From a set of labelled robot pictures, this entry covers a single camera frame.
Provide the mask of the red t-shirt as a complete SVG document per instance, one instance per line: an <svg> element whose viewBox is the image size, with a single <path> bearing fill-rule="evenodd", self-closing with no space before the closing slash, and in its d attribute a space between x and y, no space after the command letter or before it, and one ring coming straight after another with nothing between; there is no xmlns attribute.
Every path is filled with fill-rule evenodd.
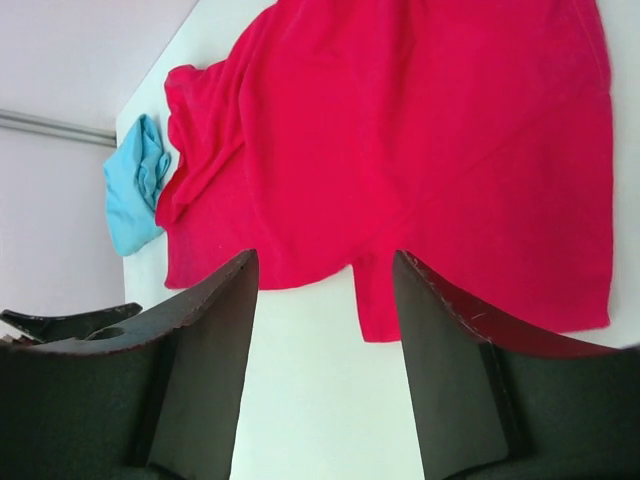
<svg viewBox="0 0 640 480"><path fill-rule="evenodd" d="M400 339L407 251L534 326L609 324L611 67L593 1L279 1L228 57L172 69L170 289L253 249L260 286L354 273Z"/></svg>

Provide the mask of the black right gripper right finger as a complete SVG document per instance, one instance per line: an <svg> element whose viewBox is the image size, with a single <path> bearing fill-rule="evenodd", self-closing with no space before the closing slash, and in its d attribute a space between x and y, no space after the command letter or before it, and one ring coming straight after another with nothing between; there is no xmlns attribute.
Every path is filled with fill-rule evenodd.
<svg viewBox="0 0 640 480"><path fill-rule="evenodd" d="M393 260L428 479L635 479L639 350L521 322L414 256Z"/></svg>

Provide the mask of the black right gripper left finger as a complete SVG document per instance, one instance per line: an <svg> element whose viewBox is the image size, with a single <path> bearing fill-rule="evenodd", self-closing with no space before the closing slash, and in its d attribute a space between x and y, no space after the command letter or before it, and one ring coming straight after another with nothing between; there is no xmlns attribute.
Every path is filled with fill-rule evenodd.
<svg viewBox="0 0 640 480"><path fill-rule="evenodd" d="M1 342L2 477L228 478L258 277L247 250L84 340Z"/></svg>

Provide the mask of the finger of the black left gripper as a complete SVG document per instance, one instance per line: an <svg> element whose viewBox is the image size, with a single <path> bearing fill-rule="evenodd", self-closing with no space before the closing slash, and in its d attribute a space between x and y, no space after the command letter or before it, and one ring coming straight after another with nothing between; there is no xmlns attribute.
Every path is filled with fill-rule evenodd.
<svg viewBox="0 0 640 480"><path fill-rule="evenodd" d="M5 309L1 312L1 325L12 330L1 335L1 342L39 345L68 338L84 340L95 331L131 318L142 310L135 302L66 316L35 316Z"/></svg>

